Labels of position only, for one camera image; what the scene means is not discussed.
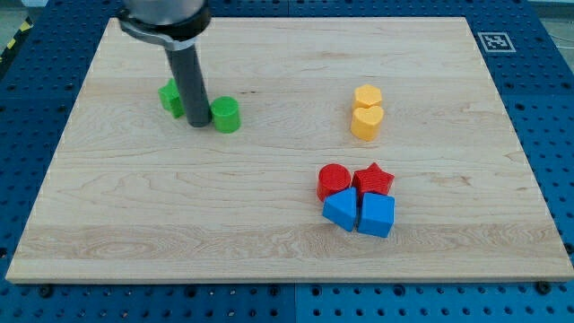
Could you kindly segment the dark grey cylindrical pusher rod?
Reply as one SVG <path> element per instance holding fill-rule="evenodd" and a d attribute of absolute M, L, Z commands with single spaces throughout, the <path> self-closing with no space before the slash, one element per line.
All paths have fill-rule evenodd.
<path fill-rule="evenodd" d="M 212 115 L 196 47 L 165 52 L 187 123 L 192 127 L 207 126 Z"/>

